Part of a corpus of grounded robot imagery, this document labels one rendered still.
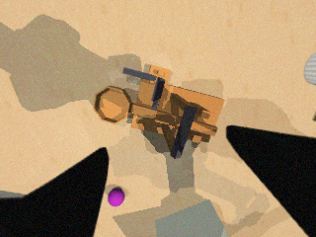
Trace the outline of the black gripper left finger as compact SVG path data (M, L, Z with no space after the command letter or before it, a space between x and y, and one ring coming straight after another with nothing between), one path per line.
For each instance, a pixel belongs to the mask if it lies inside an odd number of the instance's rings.
M0 198L0 237L94 237L108 169L101 147L26 196Z

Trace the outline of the purple ball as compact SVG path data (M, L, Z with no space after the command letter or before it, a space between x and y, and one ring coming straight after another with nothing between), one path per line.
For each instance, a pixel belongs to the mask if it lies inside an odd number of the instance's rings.
M124 200L124 193L119 188L114 188L110 190L108 201L111 206L119 206Z

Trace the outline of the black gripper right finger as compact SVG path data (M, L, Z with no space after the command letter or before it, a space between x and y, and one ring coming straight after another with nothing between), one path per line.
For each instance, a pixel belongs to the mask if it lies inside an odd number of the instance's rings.
M316 137L228 125L226 138L308 237L316 237Z

